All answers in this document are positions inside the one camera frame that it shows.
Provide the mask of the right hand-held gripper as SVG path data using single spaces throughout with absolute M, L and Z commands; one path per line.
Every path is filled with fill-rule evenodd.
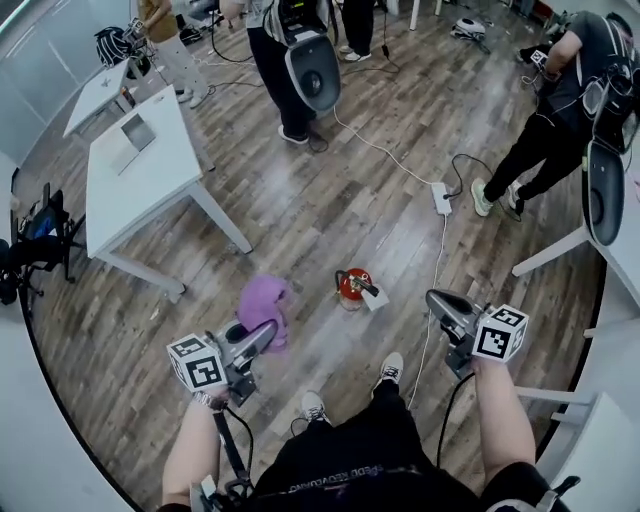
M 459 378 L 474 357 L 506 363 L 524 343 L 529 316 L 506 304 L 483 310 L 466 295 L 430 289 L 426 303 L 449 338 L 446 365 Z

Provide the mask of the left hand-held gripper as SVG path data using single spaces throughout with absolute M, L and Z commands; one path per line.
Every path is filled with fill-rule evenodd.
M 241 406 L 256 390 L 252 361 L 263 353 L 277 334 L 278 324 L 268 320 L 249 332 L 237 320 L 216 334 L 191 334 L 167 346 L 171 365 L 189 392 L 226 385 L 232 401 Z

